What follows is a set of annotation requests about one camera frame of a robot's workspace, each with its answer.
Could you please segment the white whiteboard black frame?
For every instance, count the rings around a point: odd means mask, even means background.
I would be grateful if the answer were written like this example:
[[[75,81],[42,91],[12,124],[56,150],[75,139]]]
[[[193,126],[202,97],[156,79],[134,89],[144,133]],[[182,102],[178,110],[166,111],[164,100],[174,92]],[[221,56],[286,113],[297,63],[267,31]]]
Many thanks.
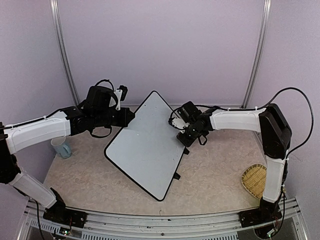
[[[163,97],[152,91],[134,119],[104,149],[107,160],[158,202],[165,199],[187,150],[168,123],[172,111]]]

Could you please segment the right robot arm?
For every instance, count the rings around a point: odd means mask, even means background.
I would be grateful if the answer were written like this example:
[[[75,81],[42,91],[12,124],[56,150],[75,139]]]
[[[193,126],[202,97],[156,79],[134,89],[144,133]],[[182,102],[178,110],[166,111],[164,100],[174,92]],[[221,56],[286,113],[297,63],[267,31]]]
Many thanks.
[[[201,111],[200,108],[188,101],[173,110],[168,119],[169,125],[179,131],[177,139],[185,147],[213,131],[242,130],[261,135],[267,165],[266,182],[255,216],[260,222],[268,221],[275,214],[275,205],[282,196],[292,137],[292,130],[280,108],[275,103],[254,109],[208,106]]]

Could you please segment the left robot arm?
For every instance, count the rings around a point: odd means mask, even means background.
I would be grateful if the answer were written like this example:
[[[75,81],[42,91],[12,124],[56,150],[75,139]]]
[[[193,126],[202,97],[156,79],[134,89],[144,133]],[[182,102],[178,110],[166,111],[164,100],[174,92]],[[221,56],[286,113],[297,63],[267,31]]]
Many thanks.
[[[122,107],[128,89],[108,88],[97,83],[89,88],[87,97],[77,106],[60,108],[49,115],[17,124],[0,126],[0,182],[10,185],[42,205],[48,214],[63,223],[70,211],[53,188],[47,188],[18,166],[15,154],[27,147],[59,137],[67,137],[104,127],[126,128],[135,118],[128,108]]]

